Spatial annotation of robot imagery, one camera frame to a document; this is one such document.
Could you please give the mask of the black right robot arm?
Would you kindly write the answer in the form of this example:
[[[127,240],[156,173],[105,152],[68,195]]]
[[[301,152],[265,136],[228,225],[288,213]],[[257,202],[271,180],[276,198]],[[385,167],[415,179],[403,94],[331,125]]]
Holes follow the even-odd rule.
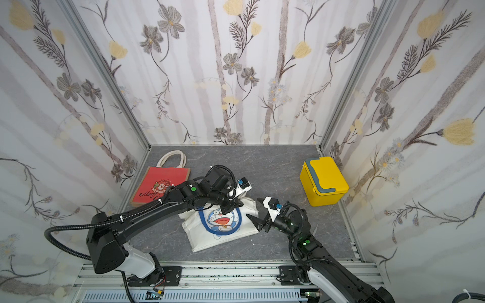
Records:
[[[269,208],[264,218],[247,217],[258,231],[275,228],[288,236],[293,263],[334,302],[395,301],[384,287],[372,287],[338,262],[311,233],[307,213],[297,205],[288,203],[275,210]]]

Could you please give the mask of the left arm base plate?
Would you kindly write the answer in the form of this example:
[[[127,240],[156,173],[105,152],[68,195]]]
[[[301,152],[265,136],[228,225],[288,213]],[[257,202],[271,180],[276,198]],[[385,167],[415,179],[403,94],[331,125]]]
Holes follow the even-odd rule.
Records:
[[[181,266],[163,266],[141,279],[135,275],[127,278],[129,287],[177,287],[183,268]]]

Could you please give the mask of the white Doraemon canvas bag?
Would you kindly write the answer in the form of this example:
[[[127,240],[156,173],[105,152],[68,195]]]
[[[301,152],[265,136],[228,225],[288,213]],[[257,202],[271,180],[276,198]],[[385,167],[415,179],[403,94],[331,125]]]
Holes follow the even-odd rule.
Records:
[[[190,210],[179,215],[194,253],[258,233],[247,217],[259,216],[256,201],[245,196],[241,201],[242,207],[227,214],[223,214],[220,207],[213,206],[206,210]]]

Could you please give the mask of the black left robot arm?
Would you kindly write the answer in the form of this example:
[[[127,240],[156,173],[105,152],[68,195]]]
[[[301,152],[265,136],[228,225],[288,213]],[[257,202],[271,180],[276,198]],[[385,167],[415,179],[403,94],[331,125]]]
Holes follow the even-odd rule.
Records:
[[[214,165],[203,177],[170,186],[164,195],[143,207],[108,216],[96,214],[90,224],[50,227],[44,237],[58,249],[77,258],[91,261],[97,274],[110,271],[131,273],[146,278],[159,269],[154,256],[137,251],[128,245],[131,238],[155,224],[190,210],[202,211],[217,206],[226,215],[242,207],[240,196],[250,190],[246,178],[236,179],[224,165]],[[62,244],[54,232],[88,232],[86,245],[88,253],[83,254]]]

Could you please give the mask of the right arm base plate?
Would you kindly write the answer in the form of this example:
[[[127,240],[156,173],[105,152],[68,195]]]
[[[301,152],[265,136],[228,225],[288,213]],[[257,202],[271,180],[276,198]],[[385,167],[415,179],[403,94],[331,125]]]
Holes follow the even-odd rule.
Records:
[[[312,285],[308,277],[308,271],[296,265],[279,266],[277,281],[281,285]]]

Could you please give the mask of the red Christmas jute bag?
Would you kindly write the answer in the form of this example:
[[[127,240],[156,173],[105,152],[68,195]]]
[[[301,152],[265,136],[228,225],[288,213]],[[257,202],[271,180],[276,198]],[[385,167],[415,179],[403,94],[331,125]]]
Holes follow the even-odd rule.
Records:
[[[164,167],[167,160],[179,156],[180,162],[174,167]],[[163,155],[154,167],[149,167],[137,190],[131,197],[131,205],[144,206],[154,200],[162,198],[171,186],[177,186],[187,181],[190,168],[186,167],[187,157],[180,150],[169,151]]]

